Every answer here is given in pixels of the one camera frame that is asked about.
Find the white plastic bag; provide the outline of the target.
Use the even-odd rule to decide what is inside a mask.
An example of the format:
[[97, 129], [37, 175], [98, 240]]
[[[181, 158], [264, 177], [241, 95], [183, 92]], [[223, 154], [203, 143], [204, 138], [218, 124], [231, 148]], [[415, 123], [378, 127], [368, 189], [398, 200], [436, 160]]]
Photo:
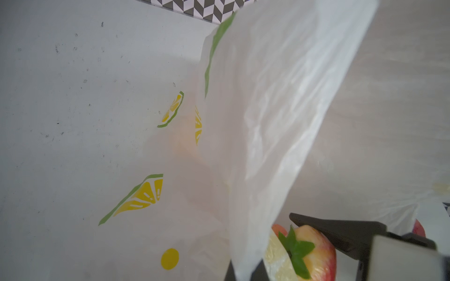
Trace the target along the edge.
[[250, 281], [290, 213], [403, 235], [450, 184], [448, 1], [258, 1], [204, 41], [66, 281]]

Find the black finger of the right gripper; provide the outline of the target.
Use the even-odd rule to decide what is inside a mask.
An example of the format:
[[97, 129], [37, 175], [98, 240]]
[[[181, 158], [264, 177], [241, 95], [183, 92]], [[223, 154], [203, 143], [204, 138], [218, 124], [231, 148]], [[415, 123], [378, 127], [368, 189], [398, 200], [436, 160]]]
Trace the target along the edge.
[[374, 236], [387, 234], [386, 225], [376, 221], [324, 220], [290, 213], [297, 226], [310, 226], [321, 232], [332, 245], [354, 260], [366, 260]]

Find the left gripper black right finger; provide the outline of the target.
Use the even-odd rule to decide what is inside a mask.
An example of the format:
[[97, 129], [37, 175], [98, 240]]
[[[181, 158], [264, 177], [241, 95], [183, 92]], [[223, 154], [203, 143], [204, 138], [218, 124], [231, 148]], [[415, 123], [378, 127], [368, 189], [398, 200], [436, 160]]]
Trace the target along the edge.
[[251, 281], [269, 281], [268, 273], [264, 264], [264, 261], [261, 260], [257, 265], [256, 269], [252, 273]]

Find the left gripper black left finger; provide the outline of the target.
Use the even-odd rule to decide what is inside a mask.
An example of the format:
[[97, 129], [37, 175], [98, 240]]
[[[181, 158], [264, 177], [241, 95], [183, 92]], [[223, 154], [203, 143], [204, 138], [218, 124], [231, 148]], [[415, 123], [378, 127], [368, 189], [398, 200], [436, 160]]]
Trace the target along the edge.
[[225, 281], [236, 281], [236, 276], [235, 276], [235, 273], [234, 273], [234, 268], [233, 268], [232, 261], [230, 261], [229, 266], [227, 268]]

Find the red apple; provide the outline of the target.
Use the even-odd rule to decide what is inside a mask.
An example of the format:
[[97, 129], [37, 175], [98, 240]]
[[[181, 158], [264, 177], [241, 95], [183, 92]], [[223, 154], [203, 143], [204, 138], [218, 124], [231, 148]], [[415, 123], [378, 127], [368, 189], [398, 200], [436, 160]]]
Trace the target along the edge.
[[424, 238], [426, 237], [425, 229], [418, 220], [415, 220], [412, 233]]

